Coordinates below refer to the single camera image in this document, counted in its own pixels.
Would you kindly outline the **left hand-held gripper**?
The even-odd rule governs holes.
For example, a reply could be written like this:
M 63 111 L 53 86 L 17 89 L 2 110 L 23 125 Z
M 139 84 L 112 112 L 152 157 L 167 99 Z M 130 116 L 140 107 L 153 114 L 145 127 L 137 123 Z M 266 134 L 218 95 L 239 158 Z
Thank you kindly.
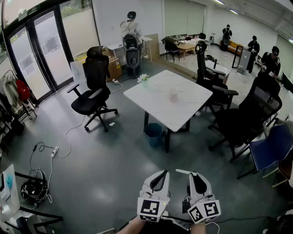
M 140 220 L 147 222 L 160 221 L 170 202 L 170 197 L 160 197 L 151 192 L 168 192 L 169 179 L 170 173 L 167 170 L 162 170 L 145 180 L 137 201 L 137 215 Z

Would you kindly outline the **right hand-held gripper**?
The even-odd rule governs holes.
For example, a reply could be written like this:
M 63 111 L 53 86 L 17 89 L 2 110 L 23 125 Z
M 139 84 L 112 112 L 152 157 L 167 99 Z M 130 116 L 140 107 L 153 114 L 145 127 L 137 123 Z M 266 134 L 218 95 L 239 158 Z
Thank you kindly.
M 182 201 L 182 213 L 187 213 L 194 223 L 209 222 L 220 216 L 220 203 L 211 192 L 210 182 L 199 173 L 190 173 L 189 181 L 190 188 Z

